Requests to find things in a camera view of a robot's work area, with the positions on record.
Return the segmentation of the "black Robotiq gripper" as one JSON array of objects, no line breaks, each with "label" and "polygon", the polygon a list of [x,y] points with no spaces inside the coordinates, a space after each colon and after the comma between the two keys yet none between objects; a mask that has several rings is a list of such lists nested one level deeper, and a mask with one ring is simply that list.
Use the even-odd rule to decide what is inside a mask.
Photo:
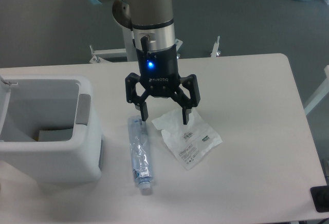
[{"label": "black Robotiq gripper", "polygon": [[[200,102],[197,76],[179,77],[176,45],[161,51],[151,51],[149,43],[142,43],[137,50],[140,76],[131,72],[125,78],[126,100],[133,103],[141,113],[142,121],[149,117],[146,99],[148,96],[171,98],[182,108],[183,124],[189,122],[192,108]],[[137,95],[136,84],[144,88]]]}]

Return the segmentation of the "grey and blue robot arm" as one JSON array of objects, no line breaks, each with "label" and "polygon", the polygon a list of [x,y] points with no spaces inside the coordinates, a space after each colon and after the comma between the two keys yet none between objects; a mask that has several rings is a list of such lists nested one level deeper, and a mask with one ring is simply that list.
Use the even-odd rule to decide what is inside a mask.
[{"label": "grey and blue robot arm", "polygon": [[191,110],[200,102],[200,94],[196,75],[181,77],[178,72],[172,0],[90,1],[113,2],[114,19],[130,31],[139,74],[126,77],[126,100],[146,120],[148,97],[171,98],[182,108],[182,120],[187,124]]}]

